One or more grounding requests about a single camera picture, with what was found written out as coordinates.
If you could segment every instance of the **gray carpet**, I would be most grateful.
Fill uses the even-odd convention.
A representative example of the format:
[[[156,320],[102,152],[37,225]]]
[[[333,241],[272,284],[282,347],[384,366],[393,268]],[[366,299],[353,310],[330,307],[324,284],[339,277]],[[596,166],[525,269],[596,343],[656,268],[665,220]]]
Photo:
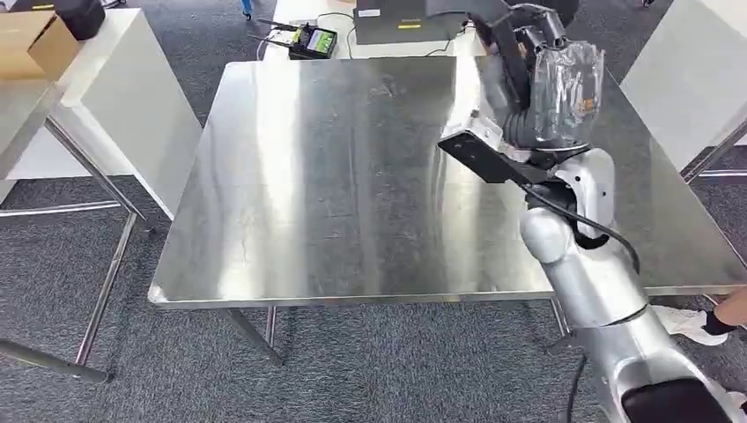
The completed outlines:
[[[145,8],[204,122],[223,65],[251,59],[256,44],[246,34],[266,28],[245,22],[238,2],[130,4]],[[642,11],[634,0],[588,0],[569,32],[608,49],[622,78],[667,5]],[[271,10],[258,5],[255,15]],[[576,355],[544,354],[557,334],[547,302],[284,308],[277,347],[286,365],[273,368],[214,312],[147,302],[168,223],[136,182],[117,182],[161,230],[133,235],[92,352],[91,363],[116,378],[91,385],[0,359],[0,421],[561,421]],[[747,253],[746,188],[699,182],[696,190]],[[4,207],[103,198],[86,178],[21,182]],[[100,211],[0,222],[2,336],[72,360],[123,221],[121,211]],[[657,301],[707,307],[696,298]],[[261,310],[245,312],[263,321]],[[678,341],[713,378],[747,390],[744,334],[711,348]],[[576,418],[599,421],[586,377]]]

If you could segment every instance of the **white wall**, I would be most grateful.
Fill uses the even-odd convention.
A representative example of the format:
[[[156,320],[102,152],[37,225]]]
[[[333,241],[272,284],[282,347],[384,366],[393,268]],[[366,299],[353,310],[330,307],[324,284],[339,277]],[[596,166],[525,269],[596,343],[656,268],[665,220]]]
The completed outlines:
[[[747,117],[747,1],[675,0],[621,84],[677,167]]]
[[[15,183],[15,181],[0,181],[0,204],[3,203],[5,198],[8,196],[8,193],[11,192]]]

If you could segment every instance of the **black device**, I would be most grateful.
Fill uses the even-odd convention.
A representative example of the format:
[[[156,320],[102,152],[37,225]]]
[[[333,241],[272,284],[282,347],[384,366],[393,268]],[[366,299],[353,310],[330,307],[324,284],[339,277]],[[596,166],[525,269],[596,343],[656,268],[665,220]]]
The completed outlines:
[[[337,45],[337,33],[334,31],[310,24],[293,26],[273,22],[267,19],[258,20],[264,24],[273,25],[274,27],[272,30],[289,31],[294,33],[293,41],[291,43],[274,41],[269,38],[255,37],[251,34],[249,35],[257,40],[288,48],[288,56],[292,60],[329,59],[335,51],[335,46]]]
[[[99,33],[106,17],[100,0],[18,0],[14,11],[55,11],[78,41]]]
[[[453,40],[466,18],[427,17],[425,0],[358,0],[353,20],[358,44],[390,44]]]

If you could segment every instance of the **cable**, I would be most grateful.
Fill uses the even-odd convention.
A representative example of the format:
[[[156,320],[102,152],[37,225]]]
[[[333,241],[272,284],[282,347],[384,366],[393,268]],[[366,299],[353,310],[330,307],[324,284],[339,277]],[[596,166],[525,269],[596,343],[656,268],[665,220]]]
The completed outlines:
[[[277,35],[276,31],[279,32],[279,30],[277,28],[270,29],[270,31],[267,33],[267,36],[264,37],[265,39],[262,40],[262,41],[259,41],[259,45],[257,45],[257,50],[256,50],[256,54],[255,54],[257,61],[262,60],[259,57],[259,51],[262,49],[262,45],[267,44],[267,40],[272,40],[272,37],[274,37],[275,35]]]
[[[348,31],[347,35],[345,35],[345,42],[348,45],[348,56],[350,57],[350,59],[352,59],[352,48],[351,48],[351,44],[350,44],[350,34],[353,31],[355,31],[355,18],[353,16],[347,14],[347,13],[342,13],[340,11],[330,11],[330,12],[327,12],[327,13],[322,13],[321,15],[317,16],[316,19],[319,20],[319,18],[321,18],[322,16],[333,16],[333,15],[345,16],[346,18],[349,18],[352,21],[352,23],[353,23],[351,30]]]
[[[441,13],[429,15],[428,17],[426,17],[426,19],[432,19],[432,18],[436,18],[439,16],[444,16],[444,15],[464,15],[466,18],[471,19],[471,14],[468,11],[443,11]],[[492,22],[490,24],[485,22],[485,24],[490,25],[490,26],[496,26],[497,24],[503,22],[504,20],[508,18],[511,18],[511,13],[507,13],[506,15],[502,16],[500,19],[496,20],[495,22]]]
[[[327,13],[322,13],[321,15],[317,16],[316,19],[318,20],[322,16],[331,16],[331,15],[345,16],[346,18],[350,18],[352,21],[355,21],[355,19],[353,18],[353,16],[351,16],[351,15],[349,15],[347,13],[342,13],[340,11],[328,11]]]
[[[461,31],[459,31],[458,33],[456,33],[456,35],[454,36],[454,38],[453,38],[453,39],[449,38],[449,39],[448,39],[448,40],[446,41],[446,45],[445,45],[445,46],[444,46],[443,48],[436,48],[436,49],[435,49],[434,51],[432,51],[432,52],[428,53],[427,55],[425,55],[425,56],[423,56],[423,57],[428,57],[428,56],[432,55],[433,53],[438,53],[438,52],[440,52],[440,51],[442,51],[442,52],[446,53],[446,52],[447,52],[447,50],[448,50],[448,46],[449,46],[449,45],[451,44],[451,41],[452,41],[452,40],[454,40],[454,39],[456,39],[456,37],[458,37],[459,35],[462,35],[463,33],[465,33],[465,32],[467,31],[467,28],[474,28],[474,26],[473,26],[473,25],[465,25],[465,26],[464,26],[464,27],[462,28],[462,30],[461,30]]]
[[[583,223],[584,225],[591,226],[594,229],[602,232],[603,234],[607,234],[610,238],[614,238],[619,243],[623,244],[623,247],[625,247],[625,249],[628,252],[628,255],[631,258],[633,269],[635,270],[637,274],[640,275],[640,258],[638,257],[638,253],[635,251],[635,248],[633,247],[633,245],[627,239],[625,239],[623,235],[618,234],[617,232],[613,231],[612,229],[604,225],[600,225],[599,223],[594,222],[592,219],[587,219],[581,216],[580,214],[574,213],[573,211],[566,210],[564,207],[557,205],[553,203],[551,200],[543,197],[541,194],[536,193],[529,185],[520,184],[519,187],[523,189],[524,192],[526,192],[527,194],[531,195],[536,200],[538,200],[540,203],[551,208],[557,214],[561,214],[570,220],[575,220],[577,222]]]
[[[445,46],[444,46],[443,48],[436,48],[436,49],[435,49],[434,51],[432,51],[432,52],[428,53],[427,55],[425,55],[425,56],[423,56],[423,57],[428,57],[428,56],[432,55],[433,53],[438,53],[438,52],[440,52],[440,51],[443,51],[444,53],[446,53],[446,52],[447,52],[446,50],[448,50],[448,46],[449,46],[450,44],[451,44],[451,39],[448,39],[448,40],[446,41],[446,45],[445,45]]]
[[[571,392],[568,394],[568,404],[566,405],[566,423],[573,421],[573,403],[576,401],[576,394],[579,392],[579,381],[581,375],[583,375],[583,369],[586,366],[587,358],[586,354],[582,354],[579,359],[579,364],[576,366],[576,374],[573,375],[573,382],[571,382]]]

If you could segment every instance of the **plastic wrap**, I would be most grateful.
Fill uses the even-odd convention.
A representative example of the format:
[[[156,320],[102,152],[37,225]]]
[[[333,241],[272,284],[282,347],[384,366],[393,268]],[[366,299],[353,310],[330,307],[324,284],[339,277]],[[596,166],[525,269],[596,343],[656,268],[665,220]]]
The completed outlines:
[[[588,143],[601,106],[603,76],[604,50],[585,41],[537,55],[531,104],[540,146],[562,149]]]

